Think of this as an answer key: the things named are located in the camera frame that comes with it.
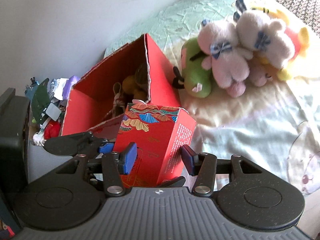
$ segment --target white wall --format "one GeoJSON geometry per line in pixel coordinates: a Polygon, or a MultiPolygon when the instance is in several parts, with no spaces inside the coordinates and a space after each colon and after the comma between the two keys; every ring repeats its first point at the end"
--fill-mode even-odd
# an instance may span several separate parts
{"type": "Polygon", "coordinates": [[[135,22],[179,0],[0,0],[0,94],[81,76],[135,22]]]}

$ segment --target green plush toy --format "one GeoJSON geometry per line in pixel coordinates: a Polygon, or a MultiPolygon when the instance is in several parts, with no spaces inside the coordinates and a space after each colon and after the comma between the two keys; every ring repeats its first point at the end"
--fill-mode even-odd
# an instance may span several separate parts
{"type": "Polygon", "coordinates": [[[181,68],[173,67],[176,78],[172,85],[178,89],[185,89],[189,95],[205,98],[211,92],[212,70],[205,70],[201,64],[207,57],[199,48],[197,38],[186,41],[181,48],[181,68]]]}

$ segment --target purple cloth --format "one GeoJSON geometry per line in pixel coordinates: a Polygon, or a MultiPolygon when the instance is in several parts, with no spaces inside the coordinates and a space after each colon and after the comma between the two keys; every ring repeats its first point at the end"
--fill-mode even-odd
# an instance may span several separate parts
{"type": "Polygon", "coordinates": [[[64,85],[64,88],[62,90],[62,98],[63,98],[63,100],[67,100],[69,98],[71,87],[74,84],[76,84],[79,80],[80,80],[80,78],[78,78],[77,76],[72,76],[67,80],[67,82],[64,85]]]}

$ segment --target brown plush toy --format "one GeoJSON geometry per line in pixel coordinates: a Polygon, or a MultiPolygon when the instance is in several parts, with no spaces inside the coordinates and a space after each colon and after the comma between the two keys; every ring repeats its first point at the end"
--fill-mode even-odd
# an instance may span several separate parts
{"type": "Polygon", "coordinates": [[[142,101],[147,100],[147,93],[135,82],[134,75],[128,76],[124,79],[122,82],[122,90],[127,95],[133,95],[133,99],[139,99],[142,101]]]}

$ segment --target bow tie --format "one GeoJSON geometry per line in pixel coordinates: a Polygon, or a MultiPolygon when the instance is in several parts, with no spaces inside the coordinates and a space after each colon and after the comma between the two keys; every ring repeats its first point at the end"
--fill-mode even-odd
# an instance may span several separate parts
{"type": "Polygon", "coordinates": [[[271,43],[268,35],[263,32],[258,32],[258,38],[254,47],[258,50],[267,51],[267,46],[271,43]]]}
{"type": "Polygon", "coordinates": [[[223,52],[229,52],[232,51],[232,46],[230,42],[226,41],[223,43],[218,43],[218,44],[212,44],[210,46],[210,52],[212,57],[215,59],[218,59],[220,57],[220,54],[223,52]]]}

